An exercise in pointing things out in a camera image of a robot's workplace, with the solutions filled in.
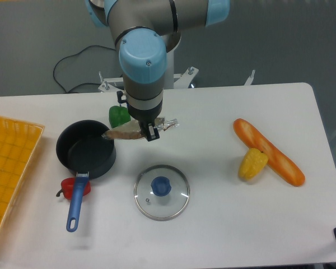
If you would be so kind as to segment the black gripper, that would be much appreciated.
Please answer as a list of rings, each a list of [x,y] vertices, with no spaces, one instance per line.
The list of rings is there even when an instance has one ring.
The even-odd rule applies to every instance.
[[[125,104],[125,92],[120,90],[116,92],[118,103]],[[127,102],[129,114],[138,121],[138,125],[143,128],[147,141],[154,141],[160,138],[155,120],[162,111],[162,101],[152,109],[137,109],[130,102]]]

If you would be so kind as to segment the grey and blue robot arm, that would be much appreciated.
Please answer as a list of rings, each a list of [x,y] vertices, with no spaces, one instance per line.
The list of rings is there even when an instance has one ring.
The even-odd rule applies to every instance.
[[[141,134],[160,137],[155,119],[161,112],[169,48],[164,38],[183,30],[227,19],[230,1],[86,1],[91,20],[110,29],[123,71],[128,113]]]

